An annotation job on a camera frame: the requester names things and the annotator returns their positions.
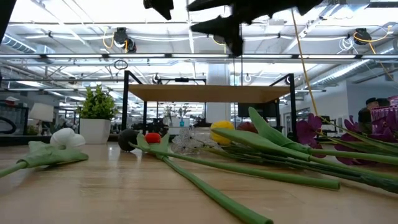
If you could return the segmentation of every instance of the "white lamp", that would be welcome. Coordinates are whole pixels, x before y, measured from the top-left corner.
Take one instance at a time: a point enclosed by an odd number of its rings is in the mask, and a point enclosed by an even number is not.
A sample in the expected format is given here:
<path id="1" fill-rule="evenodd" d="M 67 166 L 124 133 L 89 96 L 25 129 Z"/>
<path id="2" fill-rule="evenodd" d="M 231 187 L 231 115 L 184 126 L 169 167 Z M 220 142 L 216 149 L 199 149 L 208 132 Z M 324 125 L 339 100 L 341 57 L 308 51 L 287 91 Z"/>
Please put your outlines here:
<path id="1" fill-rule="evenodd" d="M 54 107 L 50 105 L 45 105 L 43 103 L 35 103 L 32 110 L 29 113 L 30 119 L 38 120 L 37 124 L 38 135 L 42 134 L 42 122 L 52 122 Z"/>

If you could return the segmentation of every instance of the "shelf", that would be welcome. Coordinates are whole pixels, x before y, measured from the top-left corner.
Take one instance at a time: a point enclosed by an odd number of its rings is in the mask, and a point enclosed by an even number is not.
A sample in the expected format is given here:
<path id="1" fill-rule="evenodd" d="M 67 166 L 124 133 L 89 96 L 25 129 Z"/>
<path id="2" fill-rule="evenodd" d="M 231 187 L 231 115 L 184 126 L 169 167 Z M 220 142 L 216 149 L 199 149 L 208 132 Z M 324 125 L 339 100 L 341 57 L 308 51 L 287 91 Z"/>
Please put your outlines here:
<path id="1" fill-rule="evenodd" d="M 143 101 L 267 103 L 289 93 L 282 86 L 130 85 Z"/>

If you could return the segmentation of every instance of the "wooden table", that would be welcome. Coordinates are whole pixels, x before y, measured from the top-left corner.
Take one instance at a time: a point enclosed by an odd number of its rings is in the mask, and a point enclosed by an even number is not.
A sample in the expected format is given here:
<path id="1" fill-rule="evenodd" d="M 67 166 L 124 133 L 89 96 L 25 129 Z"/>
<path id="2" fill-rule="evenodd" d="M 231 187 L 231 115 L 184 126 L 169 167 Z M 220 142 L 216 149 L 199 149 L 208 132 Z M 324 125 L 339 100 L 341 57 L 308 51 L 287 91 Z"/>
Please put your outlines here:
<path id="1" fill-rule="evenodd" d="M 151 156 L 120 152 L 114 143 L 85 146 L 83 151 L 90 160 L 20 170 L 0 179 L 0 222 L 240 223 Z M 26 146 L 0 148 L 0 168 L 13 164 L 26 152 Z M 177 161 L 276 224 L 397 223 L 398 196 L 383 190 L 345 181 L 335 192 Z M 287 172 L 275 167 L 261 168 Z"/>

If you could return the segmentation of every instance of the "small red object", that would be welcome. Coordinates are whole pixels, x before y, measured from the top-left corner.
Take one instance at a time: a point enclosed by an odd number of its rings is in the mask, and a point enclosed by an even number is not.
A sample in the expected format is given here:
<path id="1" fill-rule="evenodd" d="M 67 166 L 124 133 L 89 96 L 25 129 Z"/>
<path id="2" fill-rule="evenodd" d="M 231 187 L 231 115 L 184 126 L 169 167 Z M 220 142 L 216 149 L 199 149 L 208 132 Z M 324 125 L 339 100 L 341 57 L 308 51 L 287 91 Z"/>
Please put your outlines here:
<path id="1" fill-rule="evenodd" d="M 148 144 L 160 143 L 162 137 L 158 133 L 148 133 L 145 135 L 145 140 Z"/>

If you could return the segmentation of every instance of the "white pot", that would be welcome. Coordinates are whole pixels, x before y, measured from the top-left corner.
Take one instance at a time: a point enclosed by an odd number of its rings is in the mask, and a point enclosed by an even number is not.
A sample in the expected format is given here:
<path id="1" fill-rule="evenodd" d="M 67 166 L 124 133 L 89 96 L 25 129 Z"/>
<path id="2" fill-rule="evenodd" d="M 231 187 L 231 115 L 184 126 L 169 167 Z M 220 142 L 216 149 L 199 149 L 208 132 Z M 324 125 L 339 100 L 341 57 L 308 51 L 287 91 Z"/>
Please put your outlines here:
<path id="1" fill-rule="evenodd" d="M 110 130 L 110 120 L 80 119 L 80 134 L 86 140 L 86 144 L 106 144 Z"/>

